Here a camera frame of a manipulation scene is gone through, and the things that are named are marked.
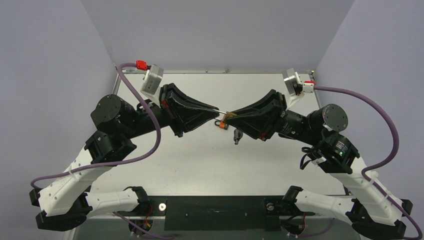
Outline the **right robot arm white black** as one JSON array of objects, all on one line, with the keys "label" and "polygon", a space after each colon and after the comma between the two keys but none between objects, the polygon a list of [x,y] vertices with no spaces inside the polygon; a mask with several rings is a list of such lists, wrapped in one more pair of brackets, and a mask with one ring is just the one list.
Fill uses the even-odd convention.
[{"label": "right robot arm white black", "polygon": [[274,134],[304,143],[299,167],[318,166],[349,190],[352,198],[339,198],[290,186],[282,198],[289,213],[314,213],[349,224],[372,240],[403,240],[402,218],[412,203],[392,196],[376,172],[364,173],[366,164],[358,149],[342,131],[348,117],[336,104],[328,104],[304,116],[289,110],[284,96],[271,90],[259,101],[235,110],[227,123],[253,139],[266,141]]}]

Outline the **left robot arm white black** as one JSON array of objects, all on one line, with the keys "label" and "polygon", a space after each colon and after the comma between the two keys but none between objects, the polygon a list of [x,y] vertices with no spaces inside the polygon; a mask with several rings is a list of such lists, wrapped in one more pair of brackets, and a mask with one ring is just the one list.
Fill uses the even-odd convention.
[{"label": "left robot arm white black", "polygon": [[96,131],[75,160],[49,186],[30,192],[32,205],[40,208],[37,227],[65,232],[97,215],[147,213],[150,200],[143,187],[93,193],[93,182],[136,149],[132,139],[166,127],[182,137],[218,116],[217,107],[188,97],[173,83],[160,88],[158,102],[147,99],[137,106],[115,94],[104,96],[91,113]]}]

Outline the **orange padlock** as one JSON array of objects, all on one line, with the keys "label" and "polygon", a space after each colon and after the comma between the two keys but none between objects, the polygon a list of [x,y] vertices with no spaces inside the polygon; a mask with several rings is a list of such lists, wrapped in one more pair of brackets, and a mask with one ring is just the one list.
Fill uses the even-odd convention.
[{"label": "orange padlock", "polygon": [[216,120],[214,122],[214,125],[219,127],[220,129],[223,129],[223,130],[228,130],[228,128],[229,128],[229,125],[227,123],[221,121],[221,120]]}]

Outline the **brass padlock keys grey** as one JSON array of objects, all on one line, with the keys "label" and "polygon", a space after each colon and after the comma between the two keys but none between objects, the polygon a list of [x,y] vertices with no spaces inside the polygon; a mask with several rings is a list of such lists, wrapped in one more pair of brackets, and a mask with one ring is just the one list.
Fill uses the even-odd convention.
[{"label": "brass padlock keys grey", "polygon": [[240,140],[242,139],[244,133],[239,129],[234,129],[233,131],[233,141],[235,145],[238,145]]}]

